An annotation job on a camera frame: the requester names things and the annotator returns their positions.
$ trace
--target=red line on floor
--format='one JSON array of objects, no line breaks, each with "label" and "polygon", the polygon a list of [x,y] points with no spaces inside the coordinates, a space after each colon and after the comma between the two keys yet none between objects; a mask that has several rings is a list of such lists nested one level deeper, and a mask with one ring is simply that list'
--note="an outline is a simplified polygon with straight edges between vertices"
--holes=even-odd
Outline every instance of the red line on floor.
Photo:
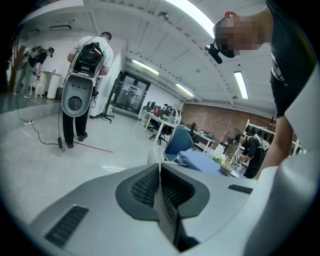
[{"label": "red line on floor", "polygon": [[105,152],[109,152],[109,153],[114,153],[114,152],[106,150],[106,149],[102,149],[102,148],[98,148],[98,147],[94,147],[94,146],[88,146],[88,145],[85,145],[85,144],[82,144],[82,143],[79,143],[79,142],[74,142],[74,143],[82,145],[82,146],[86,146],[88,148],[92,148],[92,149],[95,149],[95,150],[101,150],[101,151],[105,151]]}]

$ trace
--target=person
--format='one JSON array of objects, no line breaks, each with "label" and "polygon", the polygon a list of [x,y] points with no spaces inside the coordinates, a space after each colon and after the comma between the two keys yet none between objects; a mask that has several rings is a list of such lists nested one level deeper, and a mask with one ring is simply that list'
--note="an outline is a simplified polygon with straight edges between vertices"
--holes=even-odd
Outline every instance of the person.
[{"label": "person", "polygon": [[41,75],[41,70],[42,66],[47,58],[47,56],[51,56],[54,54],[55,49],[52,47],[49,47],[48,49],[45,49],[43,52],[41,52],[38,56],[32,58],[31,56],[28,59],[28,63],[25,63],[23,66],[20,77],[16,83],[16,88],[14,89],[13,94],[19,95],[20,89],[21,89],[21,84],[24,79],[24,84],[22,87],[22,94],[24,95],[23,98],[28,99],[31,98],[32,91],[29,91],[30,87],[30,80],[31,80],[31,75],[34,73],[38,79]]},{"label": "person", "polygon": [[293,129],[285,111],[296,99],[308,81],[317,62],[308,36],[314,37],[312,22],[303,24],[303,8],[307,4],[289,4],[280,0],[267,0],[264,9],[253,15],[241,16],[227,11],[213,27],[218,51],[232,58],[242,50],[257,50],[262,44],[271,45],[271,89],[276,105],[276,129],[256,179],[267,167],[278,166],[290,152]]},{"label": "person", "polygon": [[[94,36],[94,37],[85,36],[79,40],[74,50],[69,53],[67,60],[70,63],[72,63],[77,53],[77,50],[80,49],[83,45],[87,45],[91,43],[99,43],[99,47],[104,52],[105,58],[104,58],[102,69],[98,75],[106,76],[109,73],[112,60],[114,57],[113,50],[109,45],[109,41],[111,40],[111,38],[112,38],[112,35],[109,32],[103,32],[100,36]],[[64,140],[69,149],[74,147],[73,121],[75,122],[75,130],[76,130],[76,135],[78,136],[78,141],[83,142],[88,137],[88,134],[86,132],[88,112],[89,112],[89,107],[87,108],[86,112],[83,115],[76,117],[75,121],[73,117],[63,112],[63,116],[62,116],[63,135],[64,135]]]},{"label": "person", "polygon": [[259,168],[265,159],[266,152],[261,147],[261,142],[253,136],[246,136],[242,133],[238,133],[234,139],[244,147],[244,151],[242,156],[238,158],[238,162],[250,160],[244,176],[248,179],[253,179],[257,175]]}]

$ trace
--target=white ceiling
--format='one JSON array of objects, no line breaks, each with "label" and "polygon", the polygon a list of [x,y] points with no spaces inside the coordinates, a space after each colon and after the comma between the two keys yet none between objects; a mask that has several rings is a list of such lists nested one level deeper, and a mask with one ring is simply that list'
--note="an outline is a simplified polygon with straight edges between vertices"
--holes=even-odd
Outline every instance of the white ceiling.
[{"label": "white ceiling", "polygon": [[[270,86],[271,48],[263,45],[248,55],[226,58],[217,64],[204,48],[213,42],[191,17],[165,0],[83,0],[84,6],[54,10],[27,21],[21,34],[38,28],[70,24],[72,30],[109,31],[125,39],[127,69],[165,88],[185,102],[238,108],[273,116],[276,110]],[[215,23],[224,12],[252,14],[264,7],[264,0],[189,0]],[[159,19],[166,12],[168,21]],[[132,64],[138,61],[160,72]],[[242,71],[249,99],[244,100],[233,75]],[[194,94],[190,98],[175,84]]]}]

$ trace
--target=brick wall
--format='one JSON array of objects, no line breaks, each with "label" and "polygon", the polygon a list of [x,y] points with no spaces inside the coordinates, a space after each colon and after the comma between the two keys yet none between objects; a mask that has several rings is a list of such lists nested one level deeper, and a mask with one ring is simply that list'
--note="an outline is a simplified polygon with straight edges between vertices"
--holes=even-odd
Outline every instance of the brick wall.
[{"label": "brick wall", "polygon": [[196,105],[196,104],[184,104],[183,115],[181,121],[186,124],[196,123],[197,130],[204,130],[212,132],[214,134],[214,140],[216,141],[213,145],[213,149],[223,140],[227,131],[233,128],[239,129],[243,132],[246,128],[248,119],[253,125],[260,127],[267,127],[270,130],[271,119],[250,114],[247,112],[241,112],[232,109]]}]

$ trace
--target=glass door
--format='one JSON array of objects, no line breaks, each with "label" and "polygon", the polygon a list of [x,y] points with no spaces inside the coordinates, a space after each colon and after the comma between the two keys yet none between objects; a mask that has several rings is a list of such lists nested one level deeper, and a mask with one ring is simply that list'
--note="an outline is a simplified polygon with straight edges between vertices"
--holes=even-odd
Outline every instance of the glass door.
[{"label": "glass door", "polygon": [[139,114],[150,82],[125,72],[112,88],[112,104],[122,110]]}]

